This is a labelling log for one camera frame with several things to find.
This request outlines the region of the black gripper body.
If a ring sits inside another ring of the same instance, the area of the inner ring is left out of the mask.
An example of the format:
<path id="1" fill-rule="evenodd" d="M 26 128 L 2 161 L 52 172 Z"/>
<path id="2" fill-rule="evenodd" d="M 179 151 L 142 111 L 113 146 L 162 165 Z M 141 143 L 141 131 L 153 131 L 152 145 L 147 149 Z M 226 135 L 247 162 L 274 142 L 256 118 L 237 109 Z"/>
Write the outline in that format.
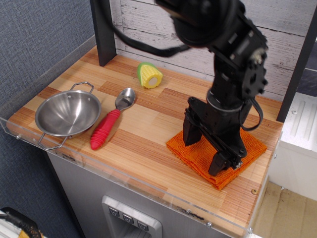
<path id="1" fill-rule="evenodd" d="M 247 150 L 241 139 L 241 124 L 247 116 L 247 104 L 240 103 L 232 108 L 218 108 L 217 101 L 203 102 L 195 97 L 188 99 L 185 117 L 190 118 L 200 128 L 202 137 L 218 151 L 231 156 L 231 168 L 242 165 Z"/>

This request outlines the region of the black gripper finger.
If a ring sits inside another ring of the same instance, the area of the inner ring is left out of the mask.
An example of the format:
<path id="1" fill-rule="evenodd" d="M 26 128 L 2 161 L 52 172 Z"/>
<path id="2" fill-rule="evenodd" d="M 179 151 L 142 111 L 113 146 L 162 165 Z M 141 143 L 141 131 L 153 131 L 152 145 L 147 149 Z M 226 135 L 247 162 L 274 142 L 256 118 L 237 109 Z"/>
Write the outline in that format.
<path id="1" fill-rule="evenodd" d="M 183 141 L 185 146 L 193 145 L 201 140 L 200 128 L 190 118 L 185 117 L 183 123 Z"/>
<path id="2" fill-rule="evenodd" d="M 231 167 L 231 156 L 225 151 L 218 151 L 214 156 L 209 168 L 209 174 L 216 176 L 223 170 Z"/>

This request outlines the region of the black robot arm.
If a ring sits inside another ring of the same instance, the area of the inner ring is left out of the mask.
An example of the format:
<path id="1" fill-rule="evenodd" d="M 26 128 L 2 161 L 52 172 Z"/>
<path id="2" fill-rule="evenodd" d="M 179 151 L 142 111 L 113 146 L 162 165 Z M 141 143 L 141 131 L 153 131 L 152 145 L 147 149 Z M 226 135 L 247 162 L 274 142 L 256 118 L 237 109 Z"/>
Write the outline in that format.
<path id="1" fill-rule="evenodd" d="M 216 149 L 209 174 L 237 169 L 247 150 L 240 132 L 251 108 L 263 111 L 256 96 L 267 85 L 265 36 L 245 16 L 239 0 L 159 0 L 178 38 L 192 48 L 214 53 L 214 81 L 206 100 L 188 99 L 183 140 L 189 146 L 206 138 Z"/>

